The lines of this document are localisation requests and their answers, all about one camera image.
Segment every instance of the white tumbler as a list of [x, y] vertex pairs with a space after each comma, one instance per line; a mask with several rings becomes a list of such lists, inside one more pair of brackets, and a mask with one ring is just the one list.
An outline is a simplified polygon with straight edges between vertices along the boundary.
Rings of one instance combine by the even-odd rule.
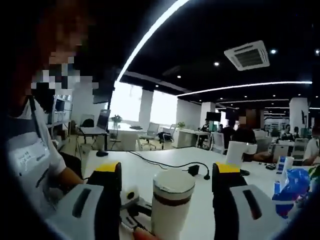
[[153, 179], [151, 227], [160, 240], [179, 240], [188, 215], [195, 178], [187, 172], [169, 169]]

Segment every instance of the ceiling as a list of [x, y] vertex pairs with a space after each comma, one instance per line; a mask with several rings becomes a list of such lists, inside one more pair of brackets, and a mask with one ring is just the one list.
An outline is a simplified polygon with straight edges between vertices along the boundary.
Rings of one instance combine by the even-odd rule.
[[[128, 1], [125, 9], [120, 3], [97, 7], [96, 25], [75, 60], [81, 75], [101, 78], [105, 68], [121, 69], [143, 35], [174, 2], [146, 0], [136, 6]], [[174, 95], [266, 82], [315, 82], [320, 37], [309, 10], [302, 3], [288, 6], [280, 1], [190, 0], [151, 36], [127, 69], [158, 82], [127, 75], [121, 81]], [[224, 55], [227, 49], [259, 40], [269, 52], [269, 67], [238, 71]], [[279, 107], [284, 112], [281, 107], [289, 107], [293, 97], [306, 97], [311, 107], [320, 108], [311, 84], [250, 86], [179, 98], [227, 107]]]

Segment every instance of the white computer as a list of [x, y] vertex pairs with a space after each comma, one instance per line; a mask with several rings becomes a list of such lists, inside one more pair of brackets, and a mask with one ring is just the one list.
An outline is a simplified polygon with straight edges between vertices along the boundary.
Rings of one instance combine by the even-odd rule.
[[106, 134], [107, 124], [109, 121], [110, 110], [103, 109], [100, 111], [98, 122], [95, 127], [80, 127], [85, 135], [103, 135]]

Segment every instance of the window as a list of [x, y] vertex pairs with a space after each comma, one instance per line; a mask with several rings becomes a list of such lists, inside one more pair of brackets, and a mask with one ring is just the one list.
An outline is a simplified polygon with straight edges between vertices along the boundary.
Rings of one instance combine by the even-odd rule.
[[150, 121], [157, 124], [171, 125], [176, 123], [178, 99], [160, 91], [154, 91]]
[[142, 87], [116, 81], [110, 104], [110, 117], [119, 115], [123, 120], [139, 121]]

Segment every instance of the air conditioning unit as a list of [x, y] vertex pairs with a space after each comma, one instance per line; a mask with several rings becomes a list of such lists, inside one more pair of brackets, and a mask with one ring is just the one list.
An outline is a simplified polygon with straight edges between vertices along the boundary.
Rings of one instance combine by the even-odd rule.
[[255, 41], [224, 51], [238, 71], [269, 67], [268, 53], [263, 41]]

